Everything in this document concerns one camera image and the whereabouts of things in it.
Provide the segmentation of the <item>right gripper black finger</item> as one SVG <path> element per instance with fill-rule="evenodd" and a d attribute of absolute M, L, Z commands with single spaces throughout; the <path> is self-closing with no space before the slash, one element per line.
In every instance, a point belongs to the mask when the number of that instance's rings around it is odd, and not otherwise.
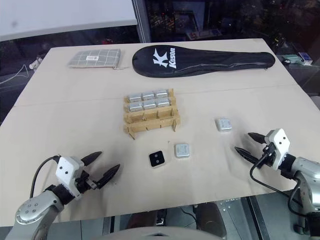
<path fill-rule="evenodd" d="M 260 144 L 266 144 L 266 136 L 256 132 L 248 132 L 247 133 L 255 142 Z"/>
<path fill-rule="evenodd" d="M 256 164 L 258 163 L 262 157 L 257 158 L 255 156 L 253 156 L 249 151 L 240 148 L 240 147 L 234 147 L 234 149 L 236 150 L 236 152 L 245 160 L 247 160 L 248 162 L 250 162 L 251 164 Z"/>

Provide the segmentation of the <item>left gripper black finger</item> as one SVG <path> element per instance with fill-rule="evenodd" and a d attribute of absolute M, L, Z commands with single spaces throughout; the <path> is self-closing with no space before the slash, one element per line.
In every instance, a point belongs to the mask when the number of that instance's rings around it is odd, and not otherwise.
<path fill-rule="evenodd" d="M 110 168 L 107 172 L 105 172 L 103 174 L 103 177 L 100 180 L 95 182 L 96 187 L 98 189 L 103 188 L 116 175 L 120 166 L 121 166 L 120 164 L 117 164 L 117 165 L 113 166 L 112 168 Z"/>
<path fill-rule="evenodd" d="M 90 153 L 89 155 L 83 157 L 81 161 L 83 162 L 84 166 L 88 166 L 93 163 L 101 154 L 101 151 Z"/>

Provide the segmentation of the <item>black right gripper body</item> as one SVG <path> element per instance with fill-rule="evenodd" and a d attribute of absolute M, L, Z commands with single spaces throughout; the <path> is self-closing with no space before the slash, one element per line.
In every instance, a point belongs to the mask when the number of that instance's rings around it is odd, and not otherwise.
<path fill-rule="evenodd" d="M 271 167 L 273 165 L 274 159 L 275 159 L 275 150 L 276 146 L 273 142 L 267 144 L 263 148 L 263 155 L 262 155 L 262 165 L 267 165 Z"/>

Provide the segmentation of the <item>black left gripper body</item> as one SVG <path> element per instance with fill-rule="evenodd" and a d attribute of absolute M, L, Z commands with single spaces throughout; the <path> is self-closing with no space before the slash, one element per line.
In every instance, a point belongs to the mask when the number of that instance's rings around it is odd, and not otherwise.
<path fill-rule="evenodd" d="M 75 179 L 75 186 L 81 194 L 84 194 L 88 190 L 100 189 L 98 182 L 91 180 L 89 173 L 85 170 L 81 172 L 80 177 Z"/>

